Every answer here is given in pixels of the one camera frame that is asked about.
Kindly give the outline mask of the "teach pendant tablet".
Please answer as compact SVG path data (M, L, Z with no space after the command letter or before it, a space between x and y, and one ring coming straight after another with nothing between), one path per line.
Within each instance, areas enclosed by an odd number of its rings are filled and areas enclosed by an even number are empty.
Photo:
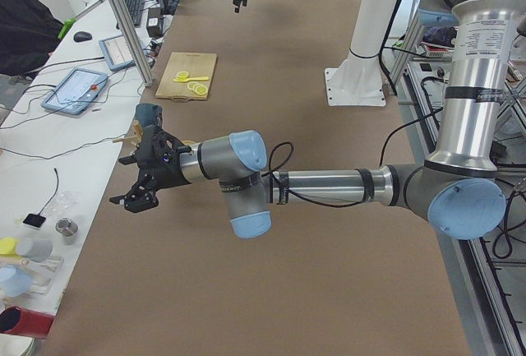
M123 35L115 35L99 41L99 47L108 68L116 72L135 65L132 52Z
M106 73L75 67L46 96L41 107L51 113L80 115L100 96L108 78Z

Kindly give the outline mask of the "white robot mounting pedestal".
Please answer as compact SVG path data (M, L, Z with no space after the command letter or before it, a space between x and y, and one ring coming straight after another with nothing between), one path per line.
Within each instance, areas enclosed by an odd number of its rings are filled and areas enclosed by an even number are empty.
M348 56L325 69L331 106L384 106L379 56L398 0L361 0Z

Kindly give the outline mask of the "near teach pendant tablet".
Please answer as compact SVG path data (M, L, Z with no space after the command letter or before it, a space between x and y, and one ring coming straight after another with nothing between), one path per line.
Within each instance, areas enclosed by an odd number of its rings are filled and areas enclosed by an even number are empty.
M100 96L108 78L106 73L75 67L46 96L41 107L51 113L80 115Z

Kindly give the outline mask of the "yellow plastic cup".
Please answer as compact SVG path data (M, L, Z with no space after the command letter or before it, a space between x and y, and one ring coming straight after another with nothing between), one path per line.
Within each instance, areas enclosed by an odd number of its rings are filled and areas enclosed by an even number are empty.
M19 240L17 238L1 238L0 239L0 255L5 257L12 257L16 255L16 246Z

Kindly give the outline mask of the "black computer mouse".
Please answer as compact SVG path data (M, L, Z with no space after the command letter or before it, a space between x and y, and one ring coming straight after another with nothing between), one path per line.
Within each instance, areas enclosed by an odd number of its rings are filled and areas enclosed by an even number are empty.
M76 43L81 43L81 42L85 42L85 41L89 41L89 40L92 40L93 36L91 33L87 32L87 31L77 31L74 35L73 35L73 40L76 42Z

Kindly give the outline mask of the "grey plastic cup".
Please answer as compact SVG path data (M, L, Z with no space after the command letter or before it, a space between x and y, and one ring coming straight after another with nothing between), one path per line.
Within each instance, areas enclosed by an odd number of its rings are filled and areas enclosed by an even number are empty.
M47 260L53 252L53 242L46 238L21 238L16 245L16 254L32 261Z

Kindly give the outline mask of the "blue mug yellow inside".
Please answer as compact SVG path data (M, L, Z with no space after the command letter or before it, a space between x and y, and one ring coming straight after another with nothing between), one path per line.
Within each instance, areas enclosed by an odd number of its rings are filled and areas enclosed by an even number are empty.
M139 122L142 127L150 125L162 126L163 108L157 104L141 103L136 106L135 120Z

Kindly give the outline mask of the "aluminium side frame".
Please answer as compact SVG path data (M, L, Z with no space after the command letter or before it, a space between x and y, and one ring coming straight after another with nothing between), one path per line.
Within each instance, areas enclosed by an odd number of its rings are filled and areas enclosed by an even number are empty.
M419 12L424 25L450 17L459 29L436 148L422 165L399 167L396 203L439 233L480 238L507 212L490 150L525 0L421 0Z

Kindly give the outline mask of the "crumpled clear plastic bag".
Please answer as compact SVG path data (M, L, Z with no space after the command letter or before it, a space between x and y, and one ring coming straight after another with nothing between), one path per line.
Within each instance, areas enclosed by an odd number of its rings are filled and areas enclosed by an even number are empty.
M78 194L65 191L57 194L44 209L44 215L53 218L68 216L78 205Z

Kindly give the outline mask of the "wooden cup storage rack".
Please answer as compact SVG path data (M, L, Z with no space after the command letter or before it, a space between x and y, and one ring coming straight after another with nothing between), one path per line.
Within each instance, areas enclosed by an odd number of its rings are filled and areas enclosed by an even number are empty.
M138 120L133 120L131 125L134 131L133 136L115 138L112 140L112 143L131 143L133 146L138 146L141 143L141 138L143 136L143 128Z

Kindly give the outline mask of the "black power adapter box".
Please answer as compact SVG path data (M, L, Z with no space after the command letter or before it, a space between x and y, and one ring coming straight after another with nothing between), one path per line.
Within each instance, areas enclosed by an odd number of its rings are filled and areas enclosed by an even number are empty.
M164 33L164 15L160 7L148 9L146 30L148 36L154 39L160 38Z

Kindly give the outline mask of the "light blue plastic cup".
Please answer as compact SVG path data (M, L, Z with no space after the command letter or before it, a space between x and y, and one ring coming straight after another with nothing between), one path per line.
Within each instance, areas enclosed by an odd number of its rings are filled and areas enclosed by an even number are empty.
M1 288L9 297L28 292L33 284L32 276L19 266L1 267Z

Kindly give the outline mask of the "aluminium frame post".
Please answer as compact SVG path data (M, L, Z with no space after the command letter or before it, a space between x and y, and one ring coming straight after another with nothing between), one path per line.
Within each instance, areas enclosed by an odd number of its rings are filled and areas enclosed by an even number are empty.
M120 30L127 46L130 49L132 59L141 74L145 87L153 85L153 74L142 50L140 40L132 23L129 11L124 0L108 0L113 14L119 24Z

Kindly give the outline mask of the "black keyboard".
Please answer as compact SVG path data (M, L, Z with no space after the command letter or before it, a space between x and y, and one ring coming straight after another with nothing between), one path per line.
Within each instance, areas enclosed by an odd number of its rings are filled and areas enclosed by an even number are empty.
M145 0L124 0L132 24L135 27L138 27L141 24L144 1Z

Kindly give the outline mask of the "clear plastic tray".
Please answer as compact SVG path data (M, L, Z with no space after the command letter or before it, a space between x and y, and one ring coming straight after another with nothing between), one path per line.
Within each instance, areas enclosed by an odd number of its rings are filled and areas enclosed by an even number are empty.
M45 295L53 286L53 282L62 267L64 259L50 256L44 261L32 261L21 258L21 268L32 276L33 284L29 287L28 294Z

